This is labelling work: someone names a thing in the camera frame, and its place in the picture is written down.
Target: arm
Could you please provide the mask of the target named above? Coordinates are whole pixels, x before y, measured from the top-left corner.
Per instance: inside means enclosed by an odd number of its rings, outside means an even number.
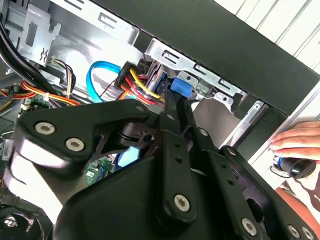
[[[320,121],[301,123],[280,133],[272,140],[270,148],[278,157],[320,160]],[[320,238],[320,225],[309,209],[283,189],[278,188],[276,192]]]
[[[286,193],[283,189],[278,188],[276,192],[286,201],[286,203],[310,226],[320,239],[320,225],[317,220],[312,216],[308,208],[295,197]]]

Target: cooling fan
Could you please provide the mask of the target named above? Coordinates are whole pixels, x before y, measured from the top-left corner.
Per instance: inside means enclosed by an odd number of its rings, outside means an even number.
[[[0,205],[0,240],[43,240],[44,229],[36,215],[10,205]]]

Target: wire connector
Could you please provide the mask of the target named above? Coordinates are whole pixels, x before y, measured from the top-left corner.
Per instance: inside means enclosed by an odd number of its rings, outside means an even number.
[[[130,69],[135,69],[137,71],[137,66],[134,65],[133,63],[127,61],[123,67],[121,68],[121,71],[118,75],[118,77],[115,79],[115,82],[114,82],[114,87],[116,89],[122,89],[121,88],[121,84],[125,83],[126,82],[126,76],[130,74]]]
[[[45,95],[43,96],[43,100],[46,101],[46,102],[49,102],[49,99],[50,99],[49,95],[50,95],[50,93],[46,92]]]
[[[6,98],[8,101],[12,101],[15,97],[15,91],[13,89],[9,89],[8,97]]]

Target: screw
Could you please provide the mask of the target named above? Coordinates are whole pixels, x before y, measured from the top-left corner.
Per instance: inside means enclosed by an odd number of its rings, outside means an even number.
[[[247,231],[251,236],[257,235],[257,229],[255,225],[248,218],[243,218],[241,220],[243,228]]]
[[[167,116],[168,118],[170,118],[171,120],[175,120],[175,117],[172,116],[172,115],[170,115],[170,114],[167,114],[166,116]]]
[[[142,106],[139,106],[139,105],[136,106],[136,109],[138,109],[141,112],[145,111],[145,109]]]
[[[85,143],[79,138],[69,138],[65,142],[66,147],[73,152],[80,152],[85,148]]]
[[[53,134],[56,128],[51,123],[43,121],[35,125],[35,130],[40,134],[49,135]]]
[[[232,148],[228,148],[228,152],[233,156],[237,155],[235,150],[233,150]]]
[[[188,212],[190,210],[190,203],[188,199],[181,194],[174,196],[174,204],[182,212]]]
[[[200,133],[202,133],[202,134],[203,134],[203,135],[205,135],[205,136],[208,136],[207,131],[206,131],[206,130],[204,130],[204,129],[200,129]]]
[[[292,225],[288,225],[288,229],[290,231],[290,233],[296,238],[299,239],[300,238],[300,234],[297,231],[297,229],[295,229]]]
[[[315,240],[314,236],[312,235],[312,233],[305,228],[304,226],[302,227],[302,231],[304,232],[304,234],[306,235],[306,237],[310,240]]]

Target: finger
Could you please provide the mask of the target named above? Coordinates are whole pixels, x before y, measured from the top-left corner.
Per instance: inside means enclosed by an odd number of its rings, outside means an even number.
[[[272,150],[292,148],[320,148],[320,136],[294,136],[270,144]]]
[[[296,126],[293,127],[294,129],[298,128],[320,128],[320,121],[309,121],[309,122],[304,122],[297,124]]]
[[[320,160],[320,148],[287,148],[275,151],[281,158]]]
[[[278,136],[271,140],[272,143],[282,139],[298,137],[298,136],[320,136],[320,128],[293,128],[288,131],[280,133]]]

